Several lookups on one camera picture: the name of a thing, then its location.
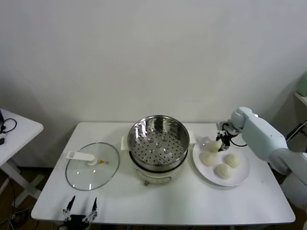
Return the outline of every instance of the pot handle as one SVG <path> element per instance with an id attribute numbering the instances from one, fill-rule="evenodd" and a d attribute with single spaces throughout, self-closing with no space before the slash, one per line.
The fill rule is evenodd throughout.
<path id="1" fill-rule="evenodd" d="M 86 161 L 88 165 L 97 164 L 97 158 L 90 153 L 69 151 L 66 155 L 66 158 L 70 160 Z"/>
<path id="2" fill-rule="evenodd" d="M 127 137 L 121 137 L 120 150 L 128 151 Z"/>
<path id="3" fill-rule="evenodd" d="M 193 133 L 193 131 L 188 131 L 189 137 L 190 137 L 190 145 L 194 145 L 196 144 L 196 139 L 195 139 L 195 135 Z"/>

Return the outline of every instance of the green container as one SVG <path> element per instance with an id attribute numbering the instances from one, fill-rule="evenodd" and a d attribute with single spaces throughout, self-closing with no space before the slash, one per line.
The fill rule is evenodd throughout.
<path id="1" fill-rule="evenodd" d="M 307 73 L 302 77 L 302 80 L 299 82 L 296 92 L 298 92 L 303 97 L 307 97 Z"/>

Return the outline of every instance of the white table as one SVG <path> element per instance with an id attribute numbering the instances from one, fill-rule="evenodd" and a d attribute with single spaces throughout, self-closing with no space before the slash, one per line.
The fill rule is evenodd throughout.
<path id="1" fill-rule="evenodd" d="M 191 154 L 183 163 L 180 177 L 166 185 L 144 186 L 136 176 L 126 152 L 120 152 L 121 137 L 132 123 L 80 123 L 50 175 L 32 217 L 62 221 L 62 209 L 76 195 L 72 214 L 87 215 L 97 197 L 98 216 L 94 223 L 150 225 L 250 225 L 289 223 L 294 213 L 266 162 L 245 147 L 251 170 L 238 187 L 221 187 L 203 178 L 195 169 Z M 215 124 L 184 124 L 197 137 L 215 138 Z M 103 141 L 120 152 L 120 166 L 113 179 L 101 188 L 78 191 L 65 179 L 65 158 L 69 150 L 79 150 Z"/>
<path id="2" fill-rule="evenodd" d="M 35 187 L 43 180 L 44 176 L 38 175 L 31 183 L 29 183 L 19 174 L 19 169 L 12 162 L 8 162 L 8 160 L 23 146 L 36 137 L 44 129 L 44 127 L 40 123 L 13 114 L 4 109 L 1 109 L 1 112 L 4 119 L 13 118 L 17 121 L 16 128 L 7 133 L 5 143 L 0 145 L 0 168 L 25 189 L 15 200 L 15 207 L 18 207 L 28 195 L 38 199 L 40 191 Z M 14 122 L 11 121 L 5 123 L 7 130 L 10 130 L 13 125 Z M 6 181 L 2 184 L 0 194 L 8 182 L 9 180 L 6 179 Z"/>

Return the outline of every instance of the floor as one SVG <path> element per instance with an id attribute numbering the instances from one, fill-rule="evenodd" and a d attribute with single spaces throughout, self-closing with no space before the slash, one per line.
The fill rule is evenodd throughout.
<path id="1" fill-rule="evenodd" d="M 41 182 L 41 184 L 37 187 L 38 189 L 43 189 L 48 177 L 51 174 L 51 170 L 38 170 L 38 169 L 22 169 L 21 175 L 28 181 L 32 181 L 37 174 L 44 174 L 46 177 Z M 6 174 L 0 170 L 0 184 L 2 184 L 6 179 Z M 275 173 L 275 177 L 278 181 L 282 182 L 283 177 L 280 174 Z M 15 182 L 13 182 L 15 195 L 18 196 L 22 192 L 22 188 Z M 13 207 L 11 206 L 11 203 L 13 201 L 13 190 L 12 185 L 9 184 L 6 189 L 3 191 L 3 193 L 0 195 L 0 223 L 2 220 L 9 218 L 9 216 L 12 214 Z M 28 207 L 31 207 L 35 204 L 35 199 L 32 197 L 28 197 L 18 209 L 15 210 L 22 210 Z M 284 224 L 284 225 L 274 225 L 274 226 L 268 226 L 265 228 L 265 230 L 301 230 L 304 222 L 307 220 L 307 215 L 304 211 L 299 210 L 295 207 L 293 207 L 294 213 L 296 215 L 296 221 L 291 224 Z M 37 221 L 31 218 L 30 216 L 31 209 L 29 209 L 27 212 L 25 212 L 28 215 L 28 219 L 26 219 L 25 223 L 15 229 L 19 230 L 56 230 L 58 229 L 58 226 L 54 223 L 48 222 L 48 221 Z M 6 221 L 4 225 L 0 224 L 0 230 L 1 229 L 8 229 L 9 223 Z M 236 230 L 243 230 L 245 227 L 240 226 L 236 227 Z M 176 226 L 168 226 L 168 227 L 162 227 L 162 226 L 129 226 L 127 229 L 127 226 L 119 225 L 119 226 L 108 226 L 108 225 L 92 225 L 90 227 L 90 230 L 191 230 L 190 227 L 176 227 Z M 195 227 L 194 230 L 225 230 L 229 229 L 228 227 Z"/>

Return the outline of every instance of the power cord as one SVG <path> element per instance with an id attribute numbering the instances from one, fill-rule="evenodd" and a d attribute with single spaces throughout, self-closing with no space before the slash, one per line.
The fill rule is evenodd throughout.
<path id="1" fill-rule="evenodd" d="M 6 126 L 4 125 L 7 121 L 13 121 L 15 123 L 14 127 L 11 128 L 10 130 L 8 131 L 5 131 L 6 129 Z M 8 118 L 6 120 L 3 120 L 3 116 L 1 114 L 1 111 L 0 111 L 0 145 L 3 145 L 4 142 L 5 142 L 5 135 L 11 131 L 13 131 L 17 126 L 17 121 L 13 118 Z"/>
<path id="2" fill-rule="evenodd" d="M 9 131 L 5 131 L 6 126 L 4 126 L 4 124 L 5 124 L 5 122 L 7 122 L 7 121 L 13 121 L 13 122 L 15 123 L 14 127 L 11 128 Z M 5 120 L 3 121 L 2 126 L 1 126 L 1 132 L 4 133 L 4 134 L 9 133 L 9 132 L 13 131 L 13 130 L 16 128 L 16 126 L 17 126 L 17 121 L 16 121 L 15 119 L 13 119 L 13 118 L 5 119 Z"/>
<path id="3" fill-rule="evenodd" d="M 14 188 L 14 184 L 13 181 L 10 177 L 7 177 L 10 181 L 10 184 L 12 185 L 12 194 L 13 194 L 13 210 L 12 210 L 12 214 L 10 215 L 9 218 L 6 218 L 5 220 L 3 220 L 0 223 L 0 228 L 8 221 L 9 222 L 9 230 L 14 230 L 15 228 L 20 228 L 24 223 L 26 223 L 26 221 L 29 218 L 29 212 L 28 210 L 33 208 L 34 206 L 30 206 L 27 207 L 23 210 L 19 210 L 16 211 L 16 207 L 15 207 L 15 200 L 16 200 L 16 192 L 15 192 L 15 188 Z"/>
<path id="4" fill-rule="evenodd" d="M 307 138 L 307 134 L 303 130 L 301 130 L 300 133 L 303 134 Z"/>
<path id="5" fill-rule="evenodd" d="M 287 136 L 286 136 L 286 141 L 288 142 L 289 140 L 291 140 L 294 136 L 296 136 L 296 134 L 300 131 L 302 131 L 302 129 L 305 127 L 305 125 L 307 124 L 307 120 L 304 121 L 302 124 L 298 124 Z"/>

